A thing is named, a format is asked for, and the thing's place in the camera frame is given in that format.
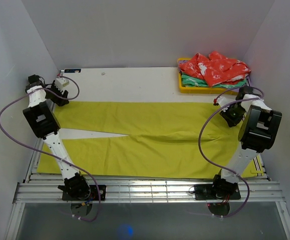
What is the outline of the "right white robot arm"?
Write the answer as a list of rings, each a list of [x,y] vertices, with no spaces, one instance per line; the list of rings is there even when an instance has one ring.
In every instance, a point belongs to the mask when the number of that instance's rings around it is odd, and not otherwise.
[[[211,194],[217,199],[238,192],[239,176],[258,154],[273,146],[282,118],[282,113],[268,107],[261,95],[250,86],[241,87],[235,100],[235,103],[230,103],[220,96],[214,100],[215,105],[224,107],[220,115],[229,127],[242,123],[238,147],[226,168],[215,175],[211,185]]]

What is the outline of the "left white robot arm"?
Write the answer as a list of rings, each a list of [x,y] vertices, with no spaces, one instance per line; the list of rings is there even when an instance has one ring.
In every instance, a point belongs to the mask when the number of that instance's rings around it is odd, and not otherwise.
[[[69,103],[68,91],[64,89],[69,80],[58,78],[51,84],[45,84],[39,75],[34,74],[28,77],[28,81],[25,92],[29,94],[29,105],[23,114],[35,136],[42,139],[55,156],[64,180],[64,184],[58,188],[74,199],[86,200],[91,194],[91,188],[80,170],[73,166],[60,138],[60,124],[47,104],[47,100],[59,107]]]

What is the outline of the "yellow-green trousers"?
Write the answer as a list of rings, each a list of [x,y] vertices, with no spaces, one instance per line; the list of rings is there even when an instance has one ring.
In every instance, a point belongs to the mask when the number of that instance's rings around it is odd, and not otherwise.
[[[211,179],[238,146],[216,107],[199,102],[86,102],[56,107],[64,129],[111,137],[63,139],[73,163],[93,175]]]

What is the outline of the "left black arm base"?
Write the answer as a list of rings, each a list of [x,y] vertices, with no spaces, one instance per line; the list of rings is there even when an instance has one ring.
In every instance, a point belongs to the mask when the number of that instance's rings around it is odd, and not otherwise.
[[[104,201],[106,199],[106,188],[107,188],[106,185],[103,185],[103,184],[98,185],[99,191],[97,191],[97,187],[94,184],[89,185],[89,187],[90,187],[90,195],[87,198],[82,199],[82,198],[77,198],[77,197],[71,197],[67,193],[64,192],[62,194],[61,200],[87,202],[87,201],[98,201],[99,199],[101,201]]]

